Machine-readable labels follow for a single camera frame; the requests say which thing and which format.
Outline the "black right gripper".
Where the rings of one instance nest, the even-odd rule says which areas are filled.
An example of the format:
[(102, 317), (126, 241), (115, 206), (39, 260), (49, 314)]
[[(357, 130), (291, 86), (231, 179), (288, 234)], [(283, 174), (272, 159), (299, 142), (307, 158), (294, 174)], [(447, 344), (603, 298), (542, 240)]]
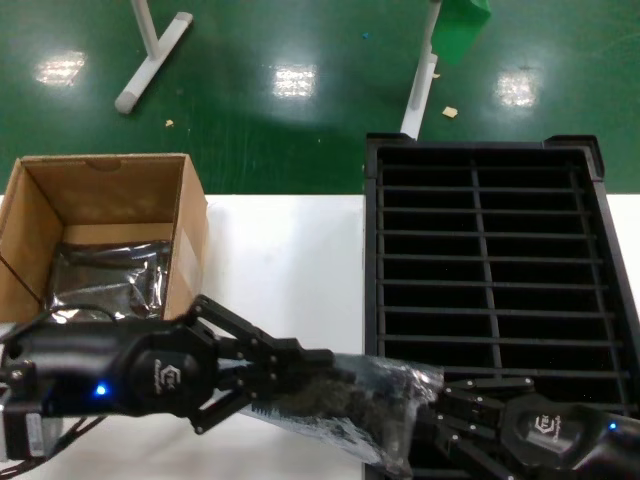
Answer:
[[(528, 377), (446, 381), (438, 410), (452, 416), (479, 407), (499, 410), (507, 401), (500, 444), (524, 466), (575, 466), (593, 446), (596, 412), (583, 405), (556, 403), (534, 392)], [(432, 444), (472, 479), (514, 480), (501, 462), (497, 433), (443, 413), (429, 420)]]

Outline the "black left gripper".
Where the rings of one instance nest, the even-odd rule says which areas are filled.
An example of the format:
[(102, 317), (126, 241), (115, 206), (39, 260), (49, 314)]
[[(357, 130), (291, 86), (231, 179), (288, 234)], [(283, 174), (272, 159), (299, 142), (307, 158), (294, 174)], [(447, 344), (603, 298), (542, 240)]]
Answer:
[(116, 367), (116, 405), (120, 413), (134, 417), (156, 413), (191, 416), (195, 433), (202, 435), (255, 401), (271, 401), (301, 386), (298, 375), (222, 371), (214, 387), (217, 356), (294, 371), (334, 366), (332, 351), (307, 350), (295, 338), (272, 337), (205, 295), (194, 299), (189, 313), (229, 336), (214, 340), (199, 322), (159, 322), (136, 333)]

